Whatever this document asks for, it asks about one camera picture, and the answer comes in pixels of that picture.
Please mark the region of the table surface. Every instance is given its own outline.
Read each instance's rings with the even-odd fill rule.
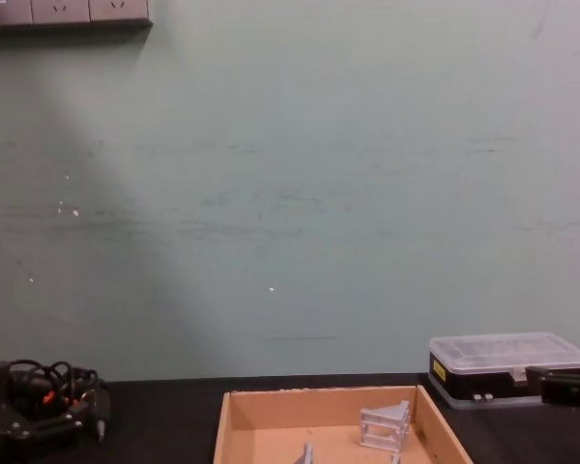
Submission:
[[[429,388],[424,374],[115,383],[116,419],[103,445],[84,441],[34,463],[211,464],[225,392],[416,384],[427,386],[475,464],[580,464],[580,408],[456,411]]]

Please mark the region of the cardboard box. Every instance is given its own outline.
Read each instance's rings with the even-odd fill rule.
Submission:
[[[314,464],[391,464],[359,446],[361,408],[410,401],[404,464],[472,464],[423,387],[232,392],[223,398],[215,464],[293,464],[306,443]]]

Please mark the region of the light green wall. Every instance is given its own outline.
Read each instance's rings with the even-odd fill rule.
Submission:
[[[0,38],[0,359],[139,379],[580,346],[580,0],[152,13]]]

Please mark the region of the electrical socket panel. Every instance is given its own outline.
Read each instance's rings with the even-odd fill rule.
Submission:
[[[90,0],[90,19],[149,22],[148,0]]]
[[[31,24],[30,0],[0,0],[0,27]]]
[[[32,0],[34,24],[90,22],[88,0]]]

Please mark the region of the clear plastic lid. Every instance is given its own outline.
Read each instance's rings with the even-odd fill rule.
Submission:
[[[444,336],[432,338],[429,349],[454,374],[580,367],[580,350],[552,333]]]

